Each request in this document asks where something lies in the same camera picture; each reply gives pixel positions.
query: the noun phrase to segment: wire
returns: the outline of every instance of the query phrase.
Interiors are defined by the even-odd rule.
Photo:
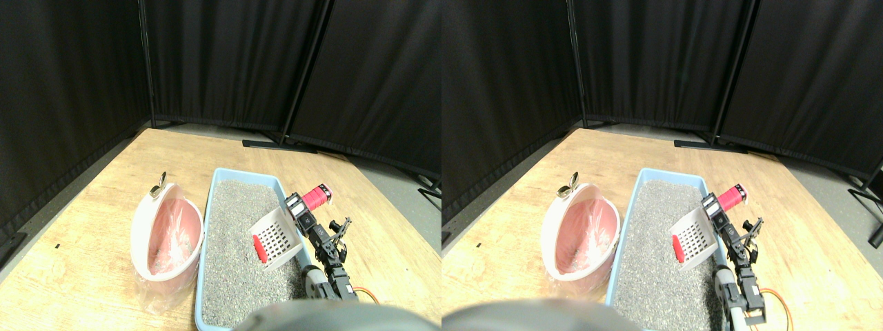
[[[371,297],[372,300],[374,300],[375,304],[378,304],[378,305],[380,304],[380,302],[377,301],[377,297],[375,297],[374,293],[371,293],[370,290],[363,288],[363,287],[359,287],[359,286],[354,286],[352,288],[352,290],[357,291],[357,292],[365,292],[365,294],[367,294],[369,297]]]
[[[760,294],[763,295],[764,293],[770,293],[779,299],[779,302],[781,302],[781,305],[783,307],[785,307],[785,314],[788,315],[788,318],[785,320],[785,323],[786,323],[785,330],[793,331],[794,330],[794,322],[791,320],[791,310],[788,308],[788,305],[785,304],[785,299],[781,298],[781,295],[779,295],[779,292],[776,292],[775,290],[760,289]]]

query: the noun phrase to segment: black curtain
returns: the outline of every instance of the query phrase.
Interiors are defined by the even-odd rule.
[[[281,131],[318,1],[146,1],[157,119]]]
[[[439,178],[441,6],[336,2],[291,136]]]
[[[134,1],[0,2],[0,242],[149,116]]]
[[[710,132],[746,3],[577,0],[586,118]]]
[[[763,1],[721,137],[867,178],[883,159],[883,2]]]
[[[564,1],[444,8],[442,221],[581,117]]]

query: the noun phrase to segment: clear plastic bag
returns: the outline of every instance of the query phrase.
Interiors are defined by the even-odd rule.
[[[580,184],[556,199],[543,224],[542,251],[550,293],[555,297],[598,299],[610,276],[619,213],[600,189]]]
[[[132,273],[136,298],[147,312],[161,314],[192,293],[203,237],[202,217],[180,187],[156,198],[147,195],[132,222]]]

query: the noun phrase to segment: metal rod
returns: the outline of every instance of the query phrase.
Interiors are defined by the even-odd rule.
[[[322,38],[324,38],[325,36],[325,30],[328,28],[328,22],[331,20],[331,12],[333,10],[334,0],[325,0],[325,2],[322,4],[322,12],[321,16],[319,17],[319,22],[316,25],[316,32],[313,35],[313,40],[310,42],[310,53],[306,56],[306,61],[304,62],[304,70],[302,70],[300,73],[298,88],[297,90],[295,90],[294,100],[291,102],[291,109],[288,112],[288,119],[285,120],[282,137],[279,139],[279,146],[285,143],[285,140],[288,138],[288,134],[291,133],[291,120],[294,119],[294,113],[297,111],[301,99],[303,99],[303,95],[306,90],[306,82],[310,79],[310,73],[313,72],[313,64],[315,63],[316,57],[319,55]]]
[[[758,16],[757,14],[759,7],[760,0],[751,0],[751,4],[748,8],[748,18],[745,20],[745,26],[742,27],[742,35],[739,37],[739,47],[736,49],[736,60],[733,63],[733,67],[730,69],[729,72],[727,87],[726,89],[724,89],[723,99],[721,99],[721,109],[718,111],[717,122],[714,123],[712,141],[709,145],[713,146],[714,143],[717,142],[718,136],[721,135],[721,125],[723,124],[723,118],[727,113],[730,94],[732,93],[733,85],[736,83],[736,78],[739,76],[739,69],[742,66],[742,61],[744,60],[745,50],[748,49],[748,39],[751,36],[751,29],[754,26],[754,19]]]
[[[579,40],[577,39],[576,11],[573,9],[573,0],[567,0],[567,22],[570,30],[570,46],[573,48],[573,64],[577,69],[577,83],[579,84],[579,108],[583,112],[583,128],[589,126],[585,118],[585,87],[583,86],[583,71],[579,63]]]
[[[156,128],[156,110],[154,105],[154,80],[150,70],[150,40],[147,39],[147,8],[144,0],[138,0],[138,16],[141,25],[141,48],[144,49],[144,63],[147,67],[147,90],[150,97],[150,127]]]

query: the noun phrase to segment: table surface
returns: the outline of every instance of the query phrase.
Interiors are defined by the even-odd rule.
[[[540,226],[555,192],[578,171],[580,182],[598,185],[624,217],[642,168],[702,176],[712,192],[736,183],[747,188],[750,203],[728,215],[742,233],[743,220],[764,218],[753,270],[761,287],[784,296],[795,329],[883,329],[883,280],[774,157],[677,148],[667,140],[582,129],[521,177],[442,259],[442,312],[552,296],[540,257]],[[767,324],[759,329],[785,329],[781,305],[765,297]]]
[[[146,130],[0,283],[0,329],[195,329],[193,293],[159,316],[140,309],[129,233],[135,208],[164,171],[204,214],[216,168],[276,176],[289,192],[328,184],[335,191],[334,205],[315,215],[325,226],[352,218],[345,264],[352,283],[370,289],[384,305],[441,322],[434,294],[440,285],[439,255],[342,156],[245,148],[237,140]]]

